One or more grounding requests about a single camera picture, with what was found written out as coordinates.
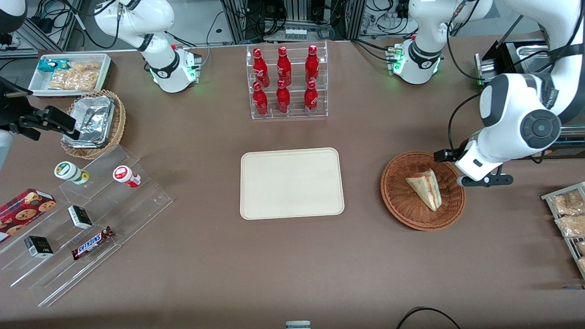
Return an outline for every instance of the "sandwich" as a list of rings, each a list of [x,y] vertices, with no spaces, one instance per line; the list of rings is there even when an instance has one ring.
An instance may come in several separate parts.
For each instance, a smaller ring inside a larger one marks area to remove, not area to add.
[[[407,177],[406,181],[432,211],[436,211],[441,206],[439,184],[437,184],[435,172],[431,169]]]

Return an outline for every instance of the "plastic wrap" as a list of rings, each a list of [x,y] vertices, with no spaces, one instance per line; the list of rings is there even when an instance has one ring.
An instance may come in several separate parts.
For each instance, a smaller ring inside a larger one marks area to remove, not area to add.
[[[556,222],[566,238],[585,237],[585,216],[561,217]]]
[[[577,250],[581,253],[581,256],[585,256],[585,241],[578,242],[576,246]]]
[[[585,257],[581,257],[577,260],[577,265],[581,269],[581,272],[585,272]]]
[[[577,189],[553,196],[550,201],[557,214],[561,216],[575,216],[585,213],[585,200]]]
[[[58,90],[91,91],[98,82],[101,63],[96,61],[71,61],[70,68],[55,69],[49,88]]]

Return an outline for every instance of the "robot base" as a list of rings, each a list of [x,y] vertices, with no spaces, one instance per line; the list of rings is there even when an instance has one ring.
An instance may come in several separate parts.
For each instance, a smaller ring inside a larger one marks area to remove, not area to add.
[[[184,49],[176,49],[175,51],[179,55],[179,66],[168,78],[157,77],[150,70],[154,82],[166,92],[179,92],[193,83],[199,83],[199,76],[201,74],[201,57],[195,57],[193,53]]]
[[[422,69],[418,67],[418,64],[416,64],[408,54],[408,46],[411,43],[412,40],[406,40],[403,43],[395,44],[392,53],[386,51],[386,59],[396,61],[395,63],[388,63],[388,72],[390,75],[401,77],[408,83],[423,84],[429,81],[432,75],[437,72],[441,59],[437,59],[434,68],[429,67]]]

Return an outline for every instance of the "beige tray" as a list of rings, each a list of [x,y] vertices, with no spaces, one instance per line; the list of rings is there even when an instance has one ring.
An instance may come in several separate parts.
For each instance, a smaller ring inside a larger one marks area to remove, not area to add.
[[[242,156],[240,214],[244,219],[339,215],[344,207],[335,149],[251,152]]]

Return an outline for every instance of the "small black box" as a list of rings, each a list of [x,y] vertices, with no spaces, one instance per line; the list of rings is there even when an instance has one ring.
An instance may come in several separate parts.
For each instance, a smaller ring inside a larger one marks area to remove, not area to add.
[[[72,205],[69,210],[69,216],[73,221],[73,225],[82,229],[89,229],[92,227],[92,222],[87,214],[87,211],[78,205]]]
[[[51,250],[47,238],[29,235],[25,239],[25,245],[28,248],[30,255],[33,257],[49,258],[53,256],[53,251]]]

